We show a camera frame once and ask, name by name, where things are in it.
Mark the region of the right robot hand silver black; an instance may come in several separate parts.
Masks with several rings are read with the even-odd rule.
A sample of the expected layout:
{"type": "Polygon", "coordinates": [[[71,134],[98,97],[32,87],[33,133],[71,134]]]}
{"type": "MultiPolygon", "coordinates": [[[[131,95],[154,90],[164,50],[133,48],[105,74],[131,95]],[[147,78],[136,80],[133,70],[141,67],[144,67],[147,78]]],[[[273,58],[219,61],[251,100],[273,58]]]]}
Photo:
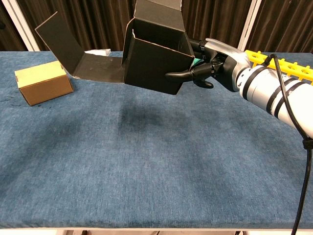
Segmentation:
{"type": "Polygon", "coordinates": [[[213,77],[227,90],[238,92],[237,79],[240,73],[250,68],[247,54],[216,39],[189,39],[194,55],[201,62],[182,72],[169,72],[165,77],[172,82],[193,81],[195,85],[212,89],[206,79],[213,77]]]}

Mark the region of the black cardboard box with flaps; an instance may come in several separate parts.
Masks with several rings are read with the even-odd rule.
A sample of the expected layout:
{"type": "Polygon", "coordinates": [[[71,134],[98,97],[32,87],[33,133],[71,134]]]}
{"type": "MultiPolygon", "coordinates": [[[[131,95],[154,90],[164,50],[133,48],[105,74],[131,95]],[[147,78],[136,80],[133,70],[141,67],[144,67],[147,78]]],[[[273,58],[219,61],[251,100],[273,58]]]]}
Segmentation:
{"type": "Polygon", "coordinates": [[[190,69],[195,58],[184,28],[181,0],[136,0],[122,57],[84,52],[59,13],[36,27],[36,32],[75,78],[124,83],[173,95],[181,82],[172,82],[165,75],[190,69]]]}

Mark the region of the brown cardboard box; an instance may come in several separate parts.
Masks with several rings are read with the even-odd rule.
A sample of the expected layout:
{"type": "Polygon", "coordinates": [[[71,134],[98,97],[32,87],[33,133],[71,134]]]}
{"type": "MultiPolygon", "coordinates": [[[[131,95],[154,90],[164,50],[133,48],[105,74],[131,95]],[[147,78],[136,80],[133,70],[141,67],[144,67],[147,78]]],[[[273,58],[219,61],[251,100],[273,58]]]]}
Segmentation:
{"type": "Polygon", "coordinates": [[[59,61],[15,71],[18,89],[30,106],[72,93],[73,86],[59,61]]]}

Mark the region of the yellow test tube rack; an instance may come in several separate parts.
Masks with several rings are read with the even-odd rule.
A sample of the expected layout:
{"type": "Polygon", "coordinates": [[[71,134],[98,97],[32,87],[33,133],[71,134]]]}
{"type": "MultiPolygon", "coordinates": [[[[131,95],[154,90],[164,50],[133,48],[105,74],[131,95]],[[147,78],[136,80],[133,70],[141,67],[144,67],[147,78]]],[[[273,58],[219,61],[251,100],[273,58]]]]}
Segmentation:
{"type": "MultiPolygon", "coordinates": [[[[262,54],[260,51],[245,50],[245,53],[248,55],[250,62],[253,63],[253,67],[262,64],[267,58],[267,55],[262,54]]],[[[294,76],[300,81],[308,81],[313,86],[313,68],[301,66],[297,62],[288,62],[284,58],[278,61],[282,73],[285,73],[287,76],[294,76]]]]}

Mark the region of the white plastic packet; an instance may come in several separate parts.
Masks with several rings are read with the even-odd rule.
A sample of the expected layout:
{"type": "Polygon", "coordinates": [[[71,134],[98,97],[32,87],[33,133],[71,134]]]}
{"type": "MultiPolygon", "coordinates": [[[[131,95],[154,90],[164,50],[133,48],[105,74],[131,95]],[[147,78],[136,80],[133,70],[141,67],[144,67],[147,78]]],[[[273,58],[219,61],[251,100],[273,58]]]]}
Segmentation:
{"type": "Polygon", "coordinates": [[[100,55],[100,56],[109,56],[111,50],[110,49],[92,49],[87,50],[85,53],[93,54],[93,55],[100,55]]]}

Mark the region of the blue table cloth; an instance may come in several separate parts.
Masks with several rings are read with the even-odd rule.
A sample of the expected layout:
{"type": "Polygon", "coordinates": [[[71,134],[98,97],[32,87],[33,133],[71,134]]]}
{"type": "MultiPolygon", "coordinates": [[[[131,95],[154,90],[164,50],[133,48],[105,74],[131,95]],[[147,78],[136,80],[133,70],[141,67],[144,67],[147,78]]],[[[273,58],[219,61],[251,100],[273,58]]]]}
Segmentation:
{"type": "Polygon", "coordinates": [[[0,52],[0,228],[290,229],[306,151],[298,132],[219,83],[177,95],[72,79],[29,106],[0,52]]]}

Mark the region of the dark brown curtain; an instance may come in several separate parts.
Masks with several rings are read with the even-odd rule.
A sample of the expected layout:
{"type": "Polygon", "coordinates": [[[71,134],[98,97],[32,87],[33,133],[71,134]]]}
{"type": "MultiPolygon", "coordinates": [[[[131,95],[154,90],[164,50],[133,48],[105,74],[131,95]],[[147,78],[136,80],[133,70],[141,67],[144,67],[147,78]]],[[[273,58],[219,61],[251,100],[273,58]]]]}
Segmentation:
{"type": "MultiPolygon", "coordinates": [[[[136,0],[16,0],[30,28],[58,12],[84,50],[123,49],[136,0]]],[[[252,0],[182,0],[187,35],[238,46],[252,0]]],[[[313,0],[261,0],[246,48],[313,53],[313,0]]]]}

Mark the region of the white metal frame post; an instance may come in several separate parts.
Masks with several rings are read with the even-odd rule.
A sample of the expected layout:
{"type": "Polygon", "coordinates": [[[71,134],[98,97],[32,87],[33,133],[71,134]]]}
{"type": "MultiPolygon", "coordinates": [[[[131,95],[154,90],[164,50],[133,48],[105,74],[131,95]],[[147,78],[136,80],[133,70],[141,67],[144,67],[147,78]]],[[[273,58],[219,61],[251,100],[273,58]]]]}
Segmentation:
{"type": "Polygon", "coordinates": [[[40,51],[17,0],[1,0],[28,51],[40,51]]]}
{"type": "Polygon", "coordinates": [[[262,0],[252,0],[250,4],[250,8],[247,14],[247,18],[245,21],[245,25],[240,37],[240,41],[238,44],[238,49],[241,51],[245,51],[245,47],[247,45],[247,42],[249,40],[256,16],[259,11],[259,7],[261,5],[262,0]]]}

